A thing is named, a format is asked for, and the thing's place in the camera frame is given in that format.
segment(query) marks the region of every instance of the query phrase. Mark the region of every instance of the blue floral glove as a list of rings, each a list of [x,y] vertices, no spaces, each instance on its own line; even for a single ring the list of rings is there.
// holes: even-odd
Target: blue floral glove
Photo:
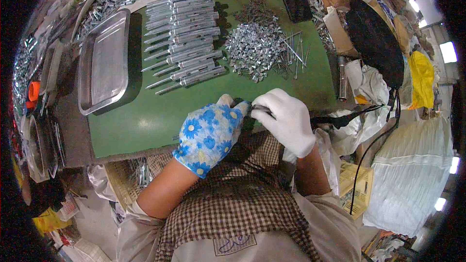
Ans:
[[[251,105],[243,101],[230,108],[232,104],[231,96],[224,94],[216,104],[188,114],[181,126],[180,144],[173,150],[173,157],[201,178],[230,152],[240,136]]]

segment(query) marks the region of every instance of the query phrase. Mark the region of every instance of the yellow plastic crate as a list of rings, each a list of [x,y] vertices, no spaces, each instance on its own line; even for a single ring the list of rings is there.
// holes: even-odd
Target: yellow plastic crate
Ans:
[[[340,198],[345,198],[343,209],[350,212],[351,194],[353,190],[354,178],[356,176],[356,164],[341,161],[340,170]],[[357,219],[369,206],[370,191],[372,190],[372,182],[374,180],[374,169],[359,168],[358,180],[356,181],[356,193],[354,197],[353,219]]]

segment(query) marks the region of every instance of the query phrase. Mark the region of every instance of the white sleeve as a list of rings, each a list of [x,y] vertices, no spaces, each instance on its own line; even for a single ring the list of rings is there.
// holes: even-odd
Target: white sleeve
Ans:
[[[160,230],[165,220],[148,216],[136,201],[126,209],[126,217],[118,229],[118,262],[154,261]]]
[[[361,245],[353,218],[341,208],[338,196],[303,197],[295,193],[294,199],[309,222],[314,247],[323,261],[360,261]]]

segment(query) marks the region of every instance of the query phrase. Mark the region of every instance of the orange container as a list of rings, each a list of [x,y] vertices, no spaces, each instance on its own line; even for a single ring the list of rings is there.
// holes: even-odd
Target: orange container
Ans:
[[[37,105],[37,100],[36,101],[27,101],[26,102],[26,108],[31,109],[34,108]]]
[[[36,101],[39,98],[39,88],[41,87],[40,81],[32,81],[29,84],[28,96],[30,101]]]

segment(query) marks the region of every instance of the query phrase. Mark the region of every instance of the white glove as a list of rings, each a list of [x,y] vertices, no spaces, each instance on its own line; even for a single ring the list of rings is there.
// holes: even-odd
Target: white glove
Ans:
[[[259,96],[252,104],[270,109],[273,117],[259,109],[253,109],[251,117],[264,125],[285,148],[298,158],[312,151],[316,137],[312,133],[309,110],[303,102],[276,88]]]

